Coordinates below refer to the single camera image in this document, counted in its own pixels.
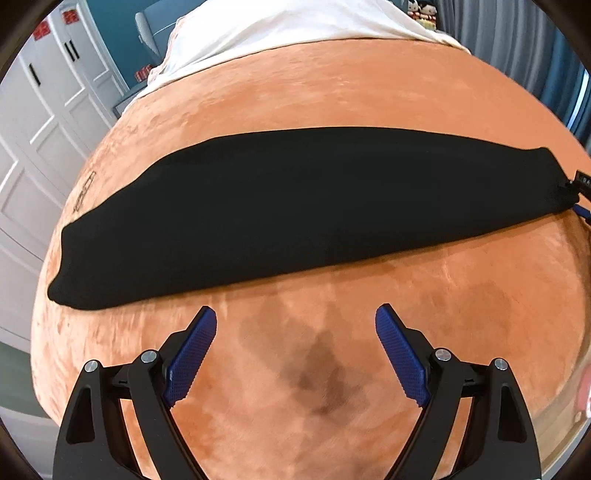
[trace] blue textured pad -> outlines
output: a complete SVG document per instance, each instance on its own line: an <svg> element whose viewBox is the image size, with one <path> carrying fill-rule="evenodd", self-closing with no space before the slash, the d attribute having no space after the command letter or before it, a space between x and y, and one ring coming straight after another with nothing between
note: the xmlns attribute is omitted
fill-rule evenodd
<svg viewBox="0 0 591 480"><path fill-rule="evenodd" d="M208 309L189 333L167 371L164 401L169 407L189 393L197 371L216 336L216 313Z"/></svg>
<svg viewBox="0 0 591 480"><path fill-rule="evenodd" d="M583 217L584 219L591 218L591 212L586 208L581 207L579 204L573 206L573 210L578 216Z"/></svg>
<svg viewBox="0 0 591 480"><path fill-rule="evenodd" d="M375 329L404 393L416 400L419 407L426 406L431 395L425 369L385 307L378 308L375 314Z"/></svg>

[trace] black handle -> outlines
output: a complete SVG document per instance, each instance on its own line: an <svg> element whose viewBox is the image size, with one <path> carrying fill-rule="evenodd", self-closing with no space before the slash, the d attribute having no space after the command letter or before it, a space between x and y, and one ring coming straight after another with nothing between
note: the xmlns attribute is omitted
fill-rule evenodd
<svg viewBox="0 0 591 480"><path fill-rule="evenodd" d="M35 69L33 68L33 64L32 63L29 64L29 71L31 72L31 75L33 75L33 78L37 82L37 86L40 87L41 86L41 80L39 80L39 77L37 76L37 73L35 72Z"/></svg>
<svg viewBox="0 0 591 480"><path fill-rule="evenodd" d="M72 61L76 61L76 59L74 58L74 55L72 55L72 52L68 48L68 44L66 42L64 42L64 46L65 46L66 50L68 51L68 55L70 56L70 58L72 59Z"/></svg>
<svg viewBox="0 0 591 480"><path fill-rule="evenodd" d="M72 47L72 50L74 50L74 55L76 55L76 58L80 60L80 55L78 55L78 51L76 50L76 47L74 46L74 42L72 42L72 40L70 40L70 47Z"/></svg>

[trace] chair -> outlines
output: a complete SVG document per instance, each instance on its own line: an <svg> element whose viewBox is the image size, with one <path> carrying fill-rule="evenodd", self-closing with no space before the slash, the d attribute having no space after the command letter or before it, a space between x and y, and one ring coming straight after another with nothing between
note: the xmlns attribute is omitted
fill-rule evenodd
<svg viewBox="0 0 591 480"><path fill-rule="evenodd" d="M168 38L180 17L195 10L205 0L160 0L135 14L139 40L144 44L155 65L166 55Z"/></svg>

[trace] stuffed toy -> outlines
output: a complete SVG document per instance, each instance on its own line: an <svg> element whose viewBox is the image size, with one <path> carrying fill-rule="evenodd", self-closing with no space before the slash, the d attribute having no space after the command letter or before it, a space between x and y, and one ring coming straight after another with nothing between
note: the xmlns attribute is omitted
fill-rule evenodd
<svg viewBox="0 0 591 480"><path fill-rule="evenodd" d="M417 0L408 0L408 11L407 14L413 20L419 20L421 18L420 8Z"/></svg>
<svg viewBox="0 0 591 480"><path fill-rule="evenodd" d="M418 22L428 30L437 29L437 8L431 1L421 0L418 2L419 19Z"/></svg>

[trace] blue strap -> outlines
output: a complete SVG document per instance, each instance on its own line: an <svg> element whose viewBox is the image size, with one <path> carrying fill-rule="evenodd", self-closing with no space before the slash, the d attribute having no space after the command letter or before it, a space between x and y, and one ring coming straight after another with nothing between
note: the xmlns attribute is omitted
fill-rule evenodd
<svg viewBox="0 0 591 480"><path fill-rule="evenodd" d="M586 208L581 207L579 204L576 204L573 207L573 210L578 216L584 218L585 220L591 219L591 212Z"/></svg>

